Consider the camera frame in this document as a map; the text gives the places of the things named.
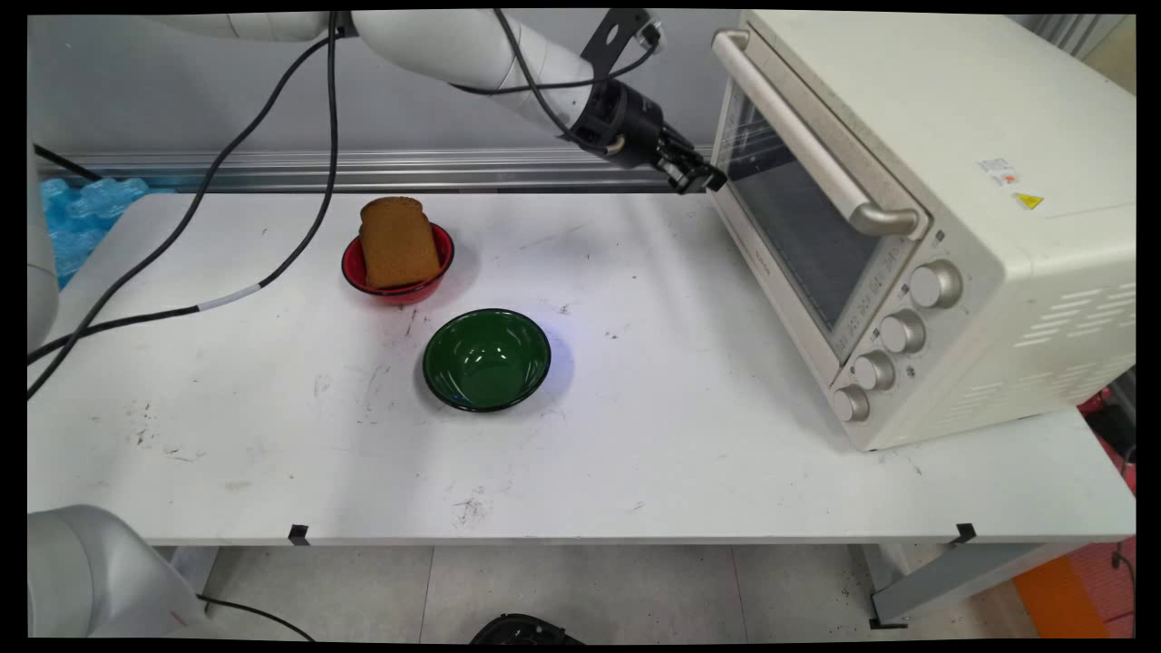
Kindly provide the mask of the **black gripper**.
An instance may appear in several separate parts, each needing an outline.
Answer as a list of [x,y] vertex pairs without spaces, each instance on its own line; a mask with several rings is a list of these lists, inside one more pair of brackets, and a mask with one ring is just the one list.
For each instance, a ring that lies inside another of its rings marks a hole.
[[659,105],[619,80],[591,87],[570,132],[616,167],[659,170],[677,194],[721,191],[728,181],[680,132],[664,127]]

